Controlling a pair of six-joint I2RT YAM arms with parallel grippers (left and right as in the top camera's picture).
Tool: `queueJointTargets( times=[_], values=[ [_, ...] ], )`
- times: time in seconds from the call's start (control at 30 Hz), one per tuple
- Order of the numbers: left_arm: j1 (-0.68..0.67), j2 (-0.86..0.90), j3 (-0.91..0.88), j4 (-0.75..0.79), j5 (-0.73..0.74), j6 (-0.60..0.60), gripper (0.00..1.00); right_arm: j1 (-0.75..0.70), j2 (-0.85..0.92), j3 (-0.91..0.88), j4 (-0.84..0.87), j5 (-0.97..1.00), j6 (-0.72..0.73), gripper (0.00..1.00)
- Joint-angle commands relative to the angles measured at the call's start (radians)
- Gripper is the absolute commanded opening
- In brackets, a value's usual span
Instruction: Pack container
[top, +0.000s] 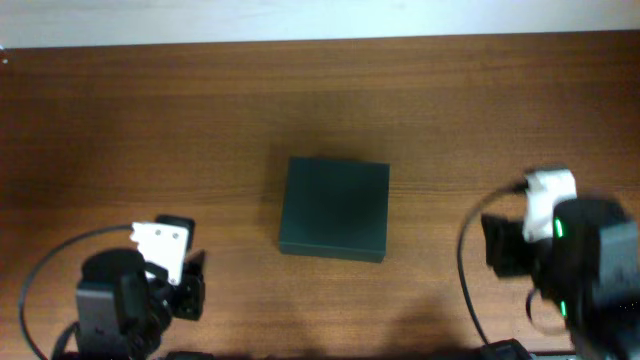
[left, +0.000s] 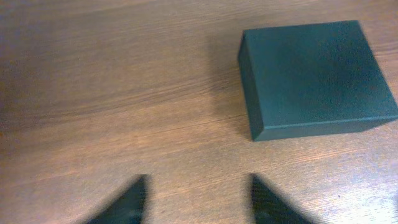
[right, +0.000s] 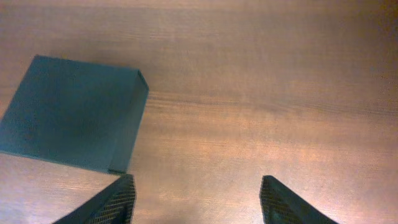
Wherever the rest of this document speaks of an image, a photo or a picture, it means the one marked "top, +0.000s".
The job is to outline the dark green hinged box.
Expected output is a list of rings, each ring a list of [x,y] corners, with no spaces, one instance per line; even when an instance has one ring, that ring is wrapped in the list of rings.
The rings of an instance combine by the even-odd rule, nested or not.
[[[280,252],[381,263],[387,250],[390,172],[385,163],[290,158]]]

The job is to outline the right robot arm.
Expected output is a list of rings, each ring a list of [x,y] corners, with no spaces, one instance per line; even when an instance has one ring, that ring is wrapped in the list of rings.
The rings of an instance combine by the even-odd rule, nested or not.
[[[577,353],[639,356],[639,227],[611,198],[558,203],[551,234],[525,241],[520,221],[484,214],[486,263],[500,278],[528,276],[564,318]]]

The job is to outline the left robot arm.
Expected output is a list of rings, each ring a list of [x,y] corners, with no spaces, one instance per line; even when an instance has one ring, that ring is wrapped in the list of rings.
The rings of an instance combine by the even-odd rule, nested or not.
[[[161,214],[90,232],[127,232],[133,248],[100,251],[84,261],[75,300],[78,319],[54,345],[53,359],[145,359],[174,319],[203,314],[205,253],[190,253],[196,222]]]

